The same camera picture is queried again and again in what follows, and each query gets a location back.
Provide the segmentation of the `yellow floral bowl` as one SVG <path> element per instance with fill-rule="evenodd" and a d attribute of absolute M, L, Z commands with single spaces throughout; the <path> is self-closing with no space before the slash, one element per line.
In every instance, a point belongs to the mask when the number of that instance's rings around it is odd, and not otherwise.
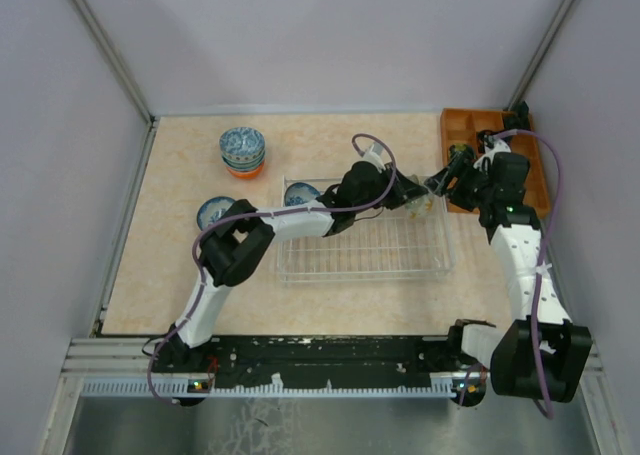
<path fill-rule="evenodd" d="M 426 190 L 425 194 L 413 199 L 404 206 L 407 211 L 408 218 L 411 220 L 426 219 L 432 213 L 434 196 L 426 187 L 424 180 L 418 175 L 410 175 L 408 179 L 417 184 L 420 188 Z"/>

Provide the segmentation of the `white wire dish rack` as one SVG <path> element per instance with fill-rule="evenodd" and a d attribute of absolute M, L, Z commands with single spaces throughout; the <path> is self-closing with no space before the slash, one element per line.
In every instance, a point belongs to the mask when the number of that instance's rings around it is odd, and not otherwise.
<path fill-rule="evenodd" d="M 293 284 L 438 279 L 455 263 L 446 205 L 435 198 L 426 219 L 409 219 L 404 207 L 370 209 L 338 235 L 285 241 L 275 268 Z"/>

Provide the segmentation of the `blue white patterned bowl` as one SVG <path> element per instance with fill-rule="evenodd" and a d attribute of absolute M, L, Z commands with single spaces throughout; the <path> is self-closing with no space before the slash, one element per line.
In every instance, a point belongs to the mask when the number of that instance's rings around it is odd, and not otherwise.
<path fill-rule="evenodd" d="M 292 183 L 285 190 L 284 206 L 293 207 L 303 205 L 317 199 L 320 195 L 321 192 L 308 183 Z"/>

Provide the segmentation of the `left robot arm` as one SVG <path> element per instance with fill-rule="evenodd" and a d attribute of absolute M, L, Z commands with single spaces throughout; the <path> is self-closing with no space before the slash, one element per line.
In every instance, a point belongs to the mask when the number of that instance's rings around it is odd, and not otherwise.
<path fill-rule="evenodd" d="M 232 289 L 246 282 L 271 245 L 308 237 L 330 237 L 351 228 L 370 209 L 395 210 L 431 198 L 422 184 L 401 174 L 394 163 L 380 168 L 359 161 L 338 184 L 296 206 L 259 209 L 248 200 L 234 202 L 194 241 L 198 270 L 185 310 L 161 342 L 152 360 L 194 372 L 208 359 L 214 325 Z"/>

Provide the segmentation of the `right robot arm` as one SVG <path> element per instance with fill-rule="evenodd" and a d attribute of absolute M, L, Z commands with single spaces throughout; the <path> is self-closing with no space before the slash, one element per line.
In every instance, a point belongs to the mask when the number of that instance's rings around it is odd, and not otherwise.
<path fill-rule="evenodd" d="M 479 212 L 506 278 L 513 318 L 505 332 L 483 323 L 464 325 L 446 355 L 461 371 L 478 362 L 488 368 L 498 395 L 568 403 L 593 341 L 559 301 L 544 260 L 540 220 L 524 202 L 529 168 L 517 153 L 492 150 L 476 157 L 471 147 L 458 145 L 446 167 L 425 183 L 451 204 Z"/>

